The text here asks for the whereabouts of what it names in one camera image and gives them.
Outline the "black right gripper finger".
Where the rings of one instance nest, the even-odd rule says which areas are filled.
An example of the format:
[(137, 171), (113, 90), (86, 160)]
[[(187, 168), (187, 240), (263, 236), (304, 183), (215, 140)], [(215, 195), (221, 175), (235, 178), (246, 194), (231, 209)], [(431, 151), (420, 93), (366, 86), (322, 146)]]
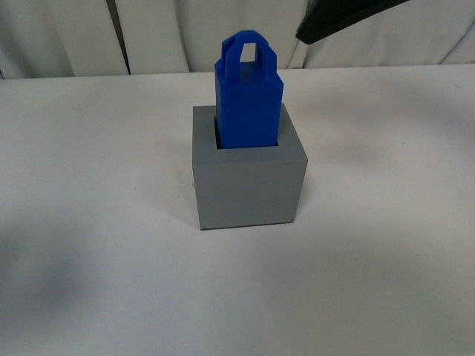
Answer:
[(300, 23), (296, 37), (306, 45), (311, 45), (405, 2), (407, 0), (314, 1)]

